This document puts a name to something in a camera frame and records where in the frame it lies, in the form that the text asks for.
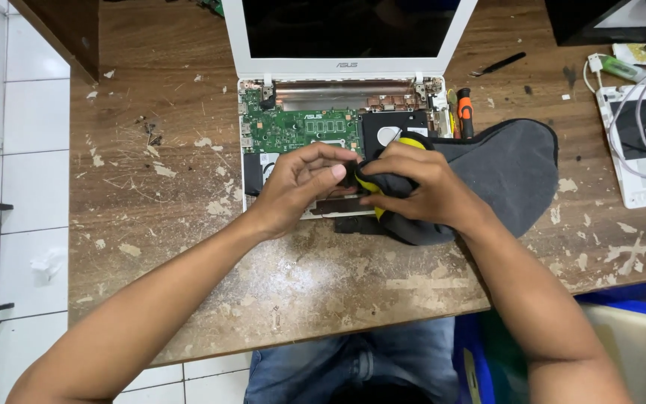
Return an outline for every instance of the green circuit board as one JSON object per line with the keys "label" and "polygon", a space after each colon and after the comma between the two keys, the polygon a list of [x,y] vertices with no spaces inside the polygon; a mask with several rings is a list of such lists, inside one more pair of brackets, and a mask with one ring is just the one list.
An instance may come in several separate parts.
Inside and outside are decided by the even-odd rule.
{"label": "green circuit board", "polygon": [[240,97],[245,153],[285,153],[319,141],[363,154],[356,111],[283,111],[280,105],[264,111],[259,106],[260,90],[247,89]]}

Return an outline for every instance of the person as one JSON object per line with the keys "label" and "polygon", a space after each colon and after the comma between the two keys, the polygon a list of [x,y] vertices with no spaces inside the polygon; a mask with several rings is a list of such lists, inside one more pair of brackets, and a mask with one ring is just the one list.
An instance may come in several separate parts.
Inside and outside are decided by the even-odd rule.
{"label": "person", "polygon": [[[109,403],[164,348],[257,244],[295,227],[318,195],[340,190],[354,151],[315,143],[282,155],[261,195],[218,233],[122,288],[76,323],[18,379],[8,404]],[[631,403],[615,366],[567,289],[453,173],[442,154],[392,142],[366,174],[417,181],[407,199],[361,203],[451,226],[527,359],[532,403]],[[256,351],[250,404],[453,403],[453,318]]]}

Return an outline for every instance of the blue jeans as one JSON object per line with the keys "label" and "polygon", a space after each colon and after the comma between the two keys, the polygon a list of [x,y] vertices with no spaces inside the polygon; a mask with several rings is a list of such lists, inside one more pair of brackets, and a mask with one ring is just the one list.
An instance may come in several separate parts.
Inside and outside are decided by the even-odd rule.
{"label": "blue jeans", "polygon": [[370,381],[417,386],[434,404],[453,404],[455,318],[390,326],[254,351],[245,404],[328,404],[342,386]]}

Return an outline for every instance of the wooden desk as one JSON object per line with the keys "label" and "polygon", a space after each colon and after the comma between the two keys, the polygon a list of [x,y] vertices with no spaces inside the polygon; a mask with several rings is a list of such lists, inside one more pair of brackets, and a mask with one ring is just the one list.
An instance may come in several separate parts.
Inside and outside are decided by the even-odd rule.
{"label": "wooden desk", "polygon": [[[481,0],[445,74],[472,88],[478,130],[528,117],[557,131],[564,182],[522,243],[572,293],[646,281],[646,209],[622,206],[592,94],[563,74],[581,78],[605,49],[556,47],[542,0]],[[514,65],[467,76],[519,51]],[[224,22],[187,1],[103,3],[101,63],[111,78],[71,88],[72,322],[241,208]],[[160,146],[147,148],[148,132]],[[154,364],[484,310],[471,265],[455,243],[409,247],[302,221],[249,253]]]}

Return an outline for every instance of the orange screwdriver handle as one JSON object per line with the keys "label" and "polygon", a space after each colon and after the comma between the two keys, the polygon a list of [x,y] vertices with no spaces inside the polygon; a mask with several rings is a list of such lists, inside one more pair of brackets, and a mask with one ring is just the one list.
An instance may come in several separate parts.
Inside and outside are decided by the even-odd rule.
{"label": "orange screwdriver handle", "polygon": [[475,131],[472,129],[472,103],[470,102],[470,89],[461,88],[458,91],[458,118],[460,118],[460,132],[463,139],[472,139]]}

